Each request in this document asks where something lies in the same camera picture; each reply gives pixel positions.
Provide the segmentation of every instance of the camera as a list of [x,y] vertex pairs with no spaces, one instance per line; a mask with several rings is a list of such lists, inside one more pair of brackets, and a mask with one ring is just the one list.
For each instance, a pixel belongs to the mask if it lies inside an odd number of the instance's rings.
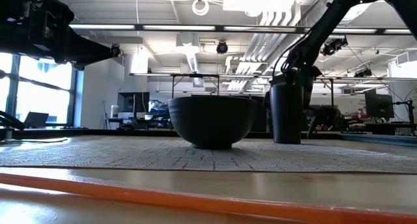
[[227,53],[227,44],[225,41],[220,41],[219,44],[217,45],[217,54],[224,54]]

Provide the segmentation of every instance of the window frame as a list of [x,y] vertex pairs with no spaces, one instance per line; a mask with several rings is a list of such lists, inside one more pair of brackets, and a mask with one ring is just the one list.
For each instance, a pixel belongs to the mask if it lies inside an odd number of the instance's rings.
[[10,87],[8,90],[6,112],[12,116],[16,115],[19,81],[24,81],[24,82],[32,83],[33,85],[38,85],[38,86],[46,87],[49,89],[68,92],[70,94],[70,101],[69,101],[68,109],[67,109],[66,123],[65,124],[46,123],[45,126],[73,126],[74,125],[75,96],[76,96],[76,80],[77,80],[76,70],[72,69],[71,86],[70,86],[70,89],[67,90],[64,88],[57,87],[55,85],[43,83],[41,81],[35,81],[26,77],[20,77],[19,76],[20,60],[21,60],[20,55],[13,55],[12,71],[10,74],[7,74],[7,77],[10,79]]

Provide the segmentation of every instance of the black bowl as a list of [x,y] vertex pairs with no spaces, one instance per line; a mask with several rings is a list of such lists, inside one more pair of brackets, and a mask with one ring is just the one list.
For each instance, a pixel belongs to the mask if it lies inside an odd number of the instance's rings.
[[195,148],[229,149],[250,131],[257,102],[228,96],[191,96],[168,101],[177,133]]

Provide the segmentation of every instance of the laptop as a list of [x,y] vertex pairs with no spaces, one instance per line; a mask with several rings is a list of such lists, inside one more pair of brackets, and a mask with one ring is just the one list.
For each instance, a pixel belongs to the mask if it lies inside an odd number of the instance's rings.
[[28,128],[41,128],[45,127],[46,120],[48,119],[49,113],[35,113],[29,112],[25,119],[24,124]]

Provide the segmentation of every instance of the orange strip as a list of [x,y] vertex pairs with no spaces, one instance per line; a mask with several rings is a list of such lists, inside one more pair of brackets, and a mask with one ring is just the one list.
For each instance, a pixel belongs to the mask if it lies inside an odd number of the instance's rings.
[[347,208],[317,208],[285,203],[248,201],[146,189],[118,188],[71,180],[0,173],[0,183],[88,195],[115,201],[186,208],[192,210],[251,214],[312,223],[417,223],[417,216],[385,214]]

